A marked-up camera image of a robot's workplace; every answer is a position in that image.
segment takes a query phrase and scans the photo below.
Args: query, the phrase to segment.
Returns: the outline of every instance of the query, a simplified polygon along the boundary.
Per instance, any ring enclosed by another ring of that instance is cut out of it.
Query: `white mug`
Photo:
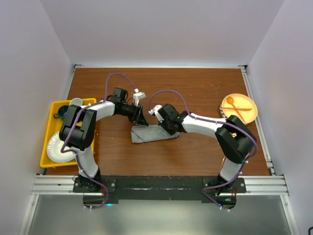
[[[81,98],[74,98],[69,102],[70,105],[74,104],[77,106],[82,106],[83,105],[83,100]]]

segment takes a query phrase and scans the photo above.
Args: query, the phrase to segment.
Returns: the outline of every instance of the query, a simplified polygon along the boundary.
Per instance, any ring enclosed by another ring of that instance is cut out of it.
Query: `gray wall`
[[[246,65],[283,0],[41,0],[71,62]]]
[[[313,226],[313,1],[286,0],[248,66],[270,155],[302,234]]]
[[[39,0],[0,1],[0,234],[17,234],[70,62]]]

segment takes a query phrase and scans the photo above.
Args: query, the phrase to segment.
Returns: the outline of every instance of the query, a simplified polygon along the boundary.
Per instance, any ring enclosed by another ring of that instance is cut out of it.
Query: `brown tabletop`
[[[146,98],[144,114],[149,124],[157,124],[157,118],[148,114],[150,97],[159,90],[173,89],[187,101],[195,114],[220,118],[219,105],[231,93],[246,94],[240,69],[164,69],[164,68],[115,68],[76,69],[68,99],[75,97],[104,98],[105,81],[109,74],[120,72],[128,76]],[[129,82],[118,75],[109,81],[108,93],[114,87],[133,92]],[[185,110],[180,98],[172,93],[155,96],[156,104],[172,104],[179,112]],[[223,152],[216,139],[194,133],[181,133],[177,139],[133,144],[133,124],[126,117],[106,117],[96,124],[95,160],[103,175],[217,175],[222,166]],[[268,175],[255,123],[248,128],[257,137],[259,152],[249,160],[244,175]],[[77,166],[49,168],[49,175],[75,175]]]

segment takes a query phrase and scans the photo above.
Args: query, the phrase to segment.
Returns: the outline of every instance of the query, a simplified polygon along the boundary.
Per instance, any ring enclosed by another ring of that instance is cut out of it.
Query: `yellow tray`
[[[56,163],[52,161],[47,155],[47,144],[50,138],[61,129],[61,126],[63,123],[63,118],[56,119],[53,117],[53,114],[58,113],[58,110],[59,108],[61,108],[61,106],[69,105],[69,102],[70,100],[62,100],[62,101],[54,101],[51,104],[47,130],[45,132],[44,147],[43,147],[43,152],[41,154],[41,159],[40,159],[40,166],[42,168],[66,166],[66,165],[77,165],[75,159],[67,163]],[[93,104],[95,102],[96,102],[95,98],[83,99],[83,105],[88,105],[89,103]],[[93,151],[93,148],[94,148],[94,140],[91,143],[92,151]]]

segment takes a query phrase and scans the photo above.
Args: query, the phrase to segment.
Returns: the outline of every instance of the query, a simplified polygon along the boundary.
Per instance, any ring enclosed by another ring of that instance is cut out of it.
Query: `gray cloth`
[[[177,138],[178,136],[179,132],[176,132],[171,136],[162,127],[158,125],[133,126],[131,131],[133,143],[144,143],[151,141],[173,139]]]

